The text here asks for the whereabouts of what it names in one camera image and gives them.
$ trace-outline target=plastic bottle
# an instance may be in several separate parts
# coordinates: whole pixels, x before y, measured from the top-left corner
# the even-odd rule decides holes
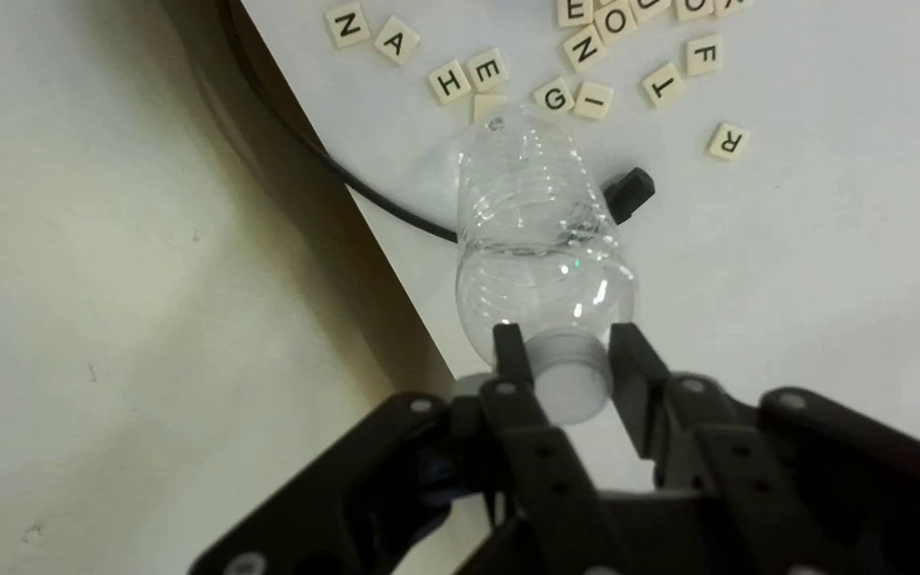
[[[611,397],[605,337],[625,322],[635,275],[571,138],[528,108],[477,129],[461,159],[458,305],[491,363],[491,326],[518,322],[537,398],[560,426]]]

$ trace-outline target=clear plastic bottle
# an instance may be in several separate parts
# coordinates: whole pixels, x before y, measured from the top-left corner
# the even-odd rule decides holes
[[[611,397],[605,337],[625,322],[635,275],[571,138],[528,108],[477,129],[461,159],[458,305],[491,363],[491,326],[518,322],[553,423],[590,419]]]

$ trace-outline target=scrabble tile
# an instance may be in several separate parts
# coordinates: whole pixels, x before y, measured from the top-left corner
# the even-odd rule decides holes
[[[709,156],[714,156],[714,159],[741,159],[748,140],[752,140],[752,131],[745,131],[739,125],[720,125],[713,140],[709,140]]]
[[[469,76],[472,91],[480,91],[480,94],[491,94],[512,81],[512,75],[504,69],[504,61],[496,48],[469,58],[466,76]]]
[[[646,81],[642,81],[642,91],[653,102],[653,108],[664,106],[664,102],[674,102],[682,97],[682,76],[676,69],[676,64],[664,64],[659,69],[653,69]]]
[[[423,35],[397,17],[389,17],[384,33],[375,39],[375,48],[400,67],[418,50],[418,44]]]
[[[469,94],[469,81],[461,61],[446,61],[428,75],[428,88],[441,106],[458,102]]]
[[[640,25],[653,24],[655,17],[662,17],[671,6],[674,6],[671,0],[630,0],[630,9],[640,18]]]
[[[352,48],[371,39],[362,5],[341,5],[325,13],[335,48]]]
[[[533,94],[533,102],[539,102],[553,116],[561,116],[576,106],[576,97],[571,97],[566,76],[557,76],[553,84],[545,84]]]
[[[557,0],[560,28],[579,28],[594,18],[594,0]]]
[[[472,125],[480,125],[480,122],[484,122],[496,108],[501,108],[504,106],[504,97],[497,97],[497,94],[480,94],[480,97],[472,97],[472,102],[469,102],[469,122]]]
[[[752,6],[754,0],[714,0],[714,17],[729,17],[739,13],[745,6]]]
[[[676,0],[676,18],[691,24],[691,18],[713,18],[714,13],[714,0]]]
[[[694,39],[682,44],[687,76],[702,76],[721,67],[721,35]]]
[[[608,44],[616,44],[624,35],[630,35],[640,24],[631,18],[631,9],[625,0],[611,0],[594,13],[594,28]]]
[[[590,81],[580,84],[576,116],[601,122],[611,116],[611,106],[614,106],[611,88]]]
[[[576,33],[571,39],[561,42],[566,61],[576,69],[588,69],[594,61],[601,61],[608,56],[601,35],[594,25]]]

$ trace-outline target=black cable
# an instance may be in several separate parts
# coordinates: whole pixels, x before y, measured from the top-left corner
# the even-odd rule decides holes
[[[401,207],[400,203],[381,196],[378,190],[371,190],[362,175],[356,175],[349,165],[341,165],[318,140],[308,138],[293,122],[286,122],[281,116],[281,108],[270,102],[270,97],[264,94],[256,61],[250,58],[243,35],[236,33],[236,24],[250,24],[247,13],[232,13],[243,9],[239,0],[216,0],[216,13],[221,13],[221,25],[228,35],[228,44],[239,64],[239,75],[247,81],[247,88],[256,94],[256,99],[262,99],[262,106],[274,116],[274,122],[313,156],[318,159],[338,183],[345,183],[349,190],[356,190],[362,199],[366,199],[371,206],[378,206],[381,211],[407,221],[409,228],[418,228],[436,239],[458,244],[458,230],[441,228],[433,221],[426,221],[423,215]],[[614,178],[611,184],[605,184],[605,199],[608,207],[614,215],[616,225],[630,221],[635,207],[642,207],[649,199],[655,196],[655,183],[646,168],[630,168],[625,175]]]

